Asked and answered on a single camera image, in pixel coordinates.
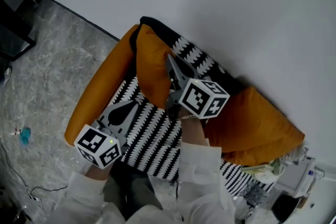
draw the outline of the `shoe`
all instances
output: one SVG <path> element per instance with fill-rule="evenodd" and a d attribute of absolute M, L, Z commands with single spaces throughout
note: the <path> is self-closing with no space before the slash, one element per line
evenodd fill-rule
<path fill-rule="evenodd" d="M 6 86 L 7 82 L 9 81 L 9 78 L 10 78 L 11 74 L 12 74 L 12 67 L 8 67 L 5 71 L 5 73 L 4 73 L 5 79 L 0 84 L 0 87 L 5 87 Z"/>

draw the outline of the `blue object on floor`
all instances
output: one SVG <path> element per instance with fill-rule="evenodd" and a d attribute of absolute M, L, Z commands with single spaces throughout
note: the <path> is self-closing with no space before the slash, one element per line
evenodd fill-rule
<path fill-rule="evenodd" d="M 20 141 L 24 145 L 28 145 L 30 138 L 30 128 L 24 127 L 20 133 Z"/>

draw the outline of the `black and white patterned fabric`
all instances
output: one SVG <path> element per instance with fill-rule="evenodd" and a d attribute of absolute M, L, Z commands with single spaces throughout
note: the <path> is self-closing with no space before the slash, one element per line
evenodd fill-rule
<path fill-rule="evenodd" d="M 229 94 L 233 94 L 231 89 L 235 83 L 233 78 L 207 54 L 155 19 L 142 17 L 140 22 L 149 25 L 175 54 L 193 65 L 199 74 L 210 76 Z M 226 84 L 228 80 L 231 80 L 229 87 Z M 144 97 L 138 85 L 134 63 L 110 104 L 126 100 L 137 100 L 140 103 L 140 114 L 127 137 L 130 148 L 124 154 L 122 161 L 149 175 L 176 180 L 180 156 L 181 122 L 171 123 L 163 109 L 158 109 Z M 252 180 L 251 175 L 240 171 L 241 167 L 225 161 L 219 167 L 222 176 L 227 180 L 226 187 L 232 196 L 238 195 Z"/>

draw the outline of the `power cord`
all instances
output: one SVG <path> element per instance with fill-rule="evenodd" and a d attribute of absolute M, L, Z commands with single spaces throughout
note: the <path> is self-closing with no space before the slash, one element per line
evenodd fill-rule
<path fill-rule="evenodd" d="M 30 187 L 26 184 L 25 180 L 21 177 L 21 175 L 19 175 L 19 173 L 18 173 L 17 171 L 15 171 L 14 168 L 12 168 L 12 166 L 9 164 L 8 154 L 7 154 L 7 151 L 6 151 L 6 149 L 4 148 L 4 146 L 3 146 L 1 143 L 0 143 L 0 146 L 2 147 L 2 149 L 4 150 L 4 152 L 6 153 L 6 161 L 7 161 L 7 165 L 8 165 L 8 166 L 9 166 L 9 167 L 10 167 L 10 168 L 17 174 L 17 176 L 22 180 L 23 184 L 24 184 L 25 187 L 26 187 L 26 192 L 27 192 L 28 196 L 30 197 L 30 199 L 37 200 L 37 199 L 35 198 L 35 195 L 33 195 L 33 191 L 34 191 L 35 189 L 41 189 L 41 190 L 44 190 L 44 191 L 52 192 L 52 191 L 59 191 L 59 190 L 61 190 L 61 189 L 65 189 L 65 188 L 68 187 L 68 186 L 65 186 L 65 187 L 57 188 L 57 189 L 46 189 L 46 188 L 43 188 L 43 187 L 34 187 L 34 188 L 30 188 Z M 39 194 L 37 194 L 37 195 L 38 195 L 38 198 L 39 198 L 39 200 L 40 200 L 40 202 L 41 202 L 42 211 L 43 211 L 43 213 L 45 214 L 46 218 L 48 218 L 46 212 L 44 211 L 44 207 L 43 207 L 43 202 L 42 202 L 41 196 L 40 196 Z"/>

